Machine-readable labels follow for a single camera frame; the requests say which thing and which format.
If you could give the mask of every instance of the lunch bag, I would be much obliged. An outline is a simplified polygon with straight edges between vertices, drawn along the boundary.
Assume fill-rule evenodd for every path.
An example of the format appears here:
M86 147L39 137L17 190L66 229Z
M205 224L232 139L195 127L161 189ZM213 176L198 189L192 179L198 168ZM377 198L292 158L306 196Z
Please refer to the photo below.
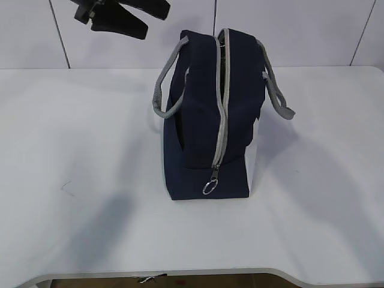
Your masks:
M164 118L164 174L173 200L244 198L245 150L254 140L265 87L284 119L294 111L277 87L263 44L223 29L218 37L184 30L156 84L153 107ZM166 112L161 84L173 63Z

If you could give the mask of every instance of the zipper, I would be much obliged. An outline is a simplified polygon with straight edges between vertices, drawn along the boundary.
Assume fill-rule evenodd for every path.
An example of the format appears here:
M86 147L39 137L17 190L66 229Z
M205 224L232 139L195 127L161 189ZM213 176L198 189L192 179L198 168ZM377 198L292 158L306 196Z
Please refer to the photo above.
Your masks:
M217 47L217 68L216 68L216 98L217 106L220 113L220 126L217 134L217 143L215 156L212 162L212 175L210 181L208 181L204 188L203 194L211 194L218 185L218 173L220 165L223 162L223 158L227 149L228 140L228 105L229 105L229 88L230 88L230 46L229 46L229 29L223 29L221 33L224 33L224 47L225 47L225 80L223 97L221 97L221 46L219 39L215 38Z

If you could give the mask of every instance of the gray rope handle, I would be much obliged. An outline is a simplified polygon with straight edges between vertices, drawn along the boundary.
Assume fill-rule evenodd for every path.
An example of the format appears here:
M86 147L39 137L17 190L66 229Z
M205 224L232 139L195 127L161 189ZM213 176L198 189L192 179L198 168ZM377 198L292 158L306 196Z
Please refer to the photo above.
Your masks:
M272 105L281 117L287 120L292 120L296 112L293 111L291 108L287 107L287 101L284 98L283 93L281 93L280 89L277 86L275 73L272 69L271 62L269 61L269 58L266 54L265 47L263 43L261 43L259 40L257 41L257 43L259 44L264 54L266 64L265 67L268 73L263 72L263 78L264 80L266 80L266 88L268 90Z
M168 111L163 112L161 110L161 104L163 102L163 93L161 91L161 84L163 83L164 78L167 76L167 73L169 72L173 63L175 63L181 48L184 45L186 45L188 42L189 42L188 36L185 36L176 45L175 49L173 50L172 54L170 55L166 65L164 66L163 70L161 71L161 73L160 73L160 75L156 81L156 84L155 84L155 91L154 91L154 97L152 100L152 105L154 107L155 113L164 119L167 119L167 118L173 116L180 109L183 98L184 98L185 85L184 85L184 89L183 89L183 92L182 92L179 100ZM185 72L184 82L187 81L187 75L189 73L189 70L190 69L188 68L187 71Z

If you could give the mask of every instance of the metal key ring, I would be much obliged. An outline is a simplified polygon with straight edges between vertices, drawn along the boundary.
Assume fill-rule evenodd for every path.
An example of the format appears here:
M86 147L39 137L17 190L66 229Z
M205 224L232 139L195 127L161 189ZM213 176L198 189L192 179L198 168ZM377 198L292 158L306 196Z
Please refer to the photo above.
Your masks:
M206 192L207 188L213 184L213 187L208 191ZM204 195L209 195L211 194L217 187L217 184L218 184L218 179L215 178L215 179L211 179L207 184L205 184L204 188L203 188L203 194Z

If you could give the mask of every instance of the tile grout line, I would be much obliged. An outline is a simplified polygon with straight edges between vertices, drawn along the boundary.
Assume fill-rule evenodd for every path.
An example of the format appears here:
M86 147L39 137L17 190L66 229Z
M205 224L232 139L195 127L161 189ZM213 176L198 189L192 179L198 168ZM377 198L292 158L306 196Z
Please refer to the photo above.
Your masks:
M217 0L215 0L215 7L214 7L214 30L212 35L215 35L215 30L216 30L216 15L217 15Z
M353 60L355 60L356 53L358 52L358 49L359 49L361 40L362 40L362 38L363 38L363 36L364 36L364 33L365 33L365 30L366 30L366 28L367 28L367 26L368 26L368 22L369 22L370 19L371 19L371 15L372 15L373 8L374 8L375 4L376 4L376 0L373 1L372 8L371 8L371 11L370 11L370 13L369 13L369 15L368 15L367 22L365 23L364 29L362 30L362 33L361 33L361 36L360 36L358 45L357 45L356 50L355 50L355 52L354 52L354 54L353 54L353 56L352 56L352 60L350 61L349 66L352 66L352 64L353 64Z
M57 32L59 34L59 39L60 39L61 47L62 47L62 50L64 52L64 56L65 56L65 60L67 62L68 69L71 69L71 65L70 65L70 61L68 59L67 51L65 49L64 42L63 42L62 37L61 37L61 32L60 32L60 29L59 29L58 20L56 18L56 14L55 14L55 11L53 9L52 0L48 0L48 2L49 2L50 10L51 10L52 15L53 15L53 20L55 21L56 30L57 30Z

